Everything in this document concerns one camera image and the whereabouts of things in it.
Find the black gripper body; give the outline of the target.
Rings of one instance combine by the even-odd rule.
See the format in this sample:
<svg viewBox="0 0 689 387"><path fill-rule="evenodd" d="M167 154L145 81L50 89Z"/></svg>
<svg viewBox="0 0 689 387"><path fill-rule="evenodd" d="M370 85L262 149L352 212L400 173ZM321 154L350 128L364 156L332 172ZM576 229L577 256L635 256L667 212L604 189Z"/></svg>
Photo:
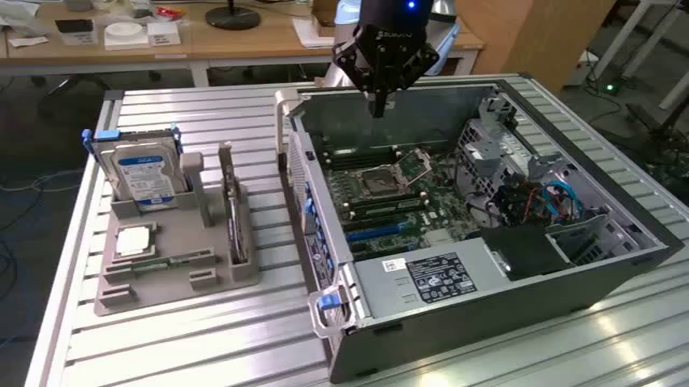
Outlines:
<svg viewBox="0 0 689 387"><path fill-rule="evenodd" d="M380 88L380 55L390 46L428 43L432 1L364 1L358 26L376 44L376 86Z"/></svg>

